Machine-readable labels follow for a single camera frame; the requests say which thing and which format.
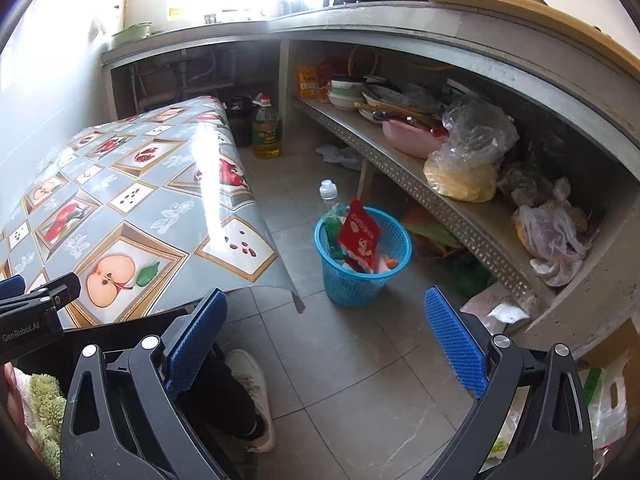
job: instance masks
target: pink bowl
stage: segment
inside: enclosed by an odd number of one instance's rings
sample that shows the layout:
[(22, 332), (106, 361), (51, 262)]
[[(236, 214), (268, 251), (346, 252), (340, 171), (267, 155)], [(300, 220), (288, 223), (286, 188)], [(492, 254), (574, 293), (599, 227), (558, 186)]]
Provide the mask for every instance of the pink bowl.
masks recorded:
[(446, 137), (434, 137), (427, 130), (416, 128), (402, 121), (385, 121), (382, 131), (394, 148), (418, 158), (427, 158), (443, 145)]

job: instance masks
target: silver screw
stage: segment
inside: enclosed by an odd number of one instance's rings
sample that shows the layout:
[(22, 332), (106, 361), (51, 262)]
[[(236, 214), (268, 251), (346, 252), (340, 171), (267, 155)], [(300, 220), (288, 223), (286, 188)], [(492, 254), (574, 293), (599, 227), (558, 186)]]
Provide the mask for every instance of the silver screw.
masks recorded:
[(505, 335), (497, 335), (494, 337), (494, 343), (497, 347), (508, 348), (511, 345), (511, 339)]
[(561, 355), (562, 357), (567, 357), (569, 355), (569, 348), (567, 345), (559, 343), (556, 345), (556, 354)]
[(158, 336), (148, 335), (142, 340), (142, 348), (144, 348), (145, 350), (151, 350), (152, 348), (158, 346), (159, 342), (160, 340), (158, 339)]
[(84, 357), (91, 357), (98, 351), (98, 347), (96, 345), (87, 345), (82, 349), (82, 355)]

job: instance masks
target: shoe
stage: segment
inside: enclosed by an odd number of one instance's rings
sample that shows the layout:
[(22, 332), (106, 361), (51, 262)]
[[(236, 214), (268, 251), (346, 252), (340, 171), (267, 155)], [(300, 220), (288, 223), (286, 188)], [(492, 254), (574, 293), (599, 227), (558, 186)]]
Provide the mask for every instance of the shoe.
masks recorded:
[(231, 368), (231, 375), (238, 381), (254, 400), (255, 409), (264, 421), (264, 434), (248, 443), (248, 450), (255, 453), (266, 453), (276, 444), (276, 432), (269, 410), (267, 381), (257, 361), (245, 350), (232, 350), (226, 355), (226, 365)]

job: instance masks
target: green plastic bottle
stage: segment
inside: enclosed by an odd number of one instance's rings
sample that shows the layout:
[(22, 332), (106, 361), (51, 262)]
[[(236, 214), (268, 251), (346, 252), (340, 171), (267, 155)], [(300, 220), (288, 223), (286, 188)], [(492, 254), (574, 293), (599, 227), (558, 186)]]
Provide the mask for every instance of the green plastic bottle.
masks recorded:
[(340, 228), (347, 218), (347, 208), (338, 200), (338, 188), (331, 180), (322, 181), (320, 196), (324, 201), (324, 210), (326, 211), (322, 218), (329, 243), (329, 256), (334, 260), (343, 260), (344, 254), (338, 244), (338, 234), (340, 234)]
[(251, 149), (255, 158), (273, 158), (282, 151), (280, 116), (268, 95), (260, 94), (254, 102), (258, 110), (251, 123)]

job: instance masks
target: wooden cutting board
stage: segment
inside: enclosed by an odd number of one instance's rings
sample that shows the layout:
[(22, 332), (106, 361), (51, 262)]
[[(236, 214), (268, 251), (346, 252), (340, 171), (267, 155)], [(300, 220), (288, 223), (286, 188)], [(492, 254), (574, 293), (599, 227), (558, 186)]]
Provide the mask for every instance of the wooden cutting board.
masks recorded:
[(493, 10), (549, 28), (596, 51), (640, 82), (640, 59), (597, 28), (591, 27), (561, 10), (539, 4), (533, 0), (427, 1)]

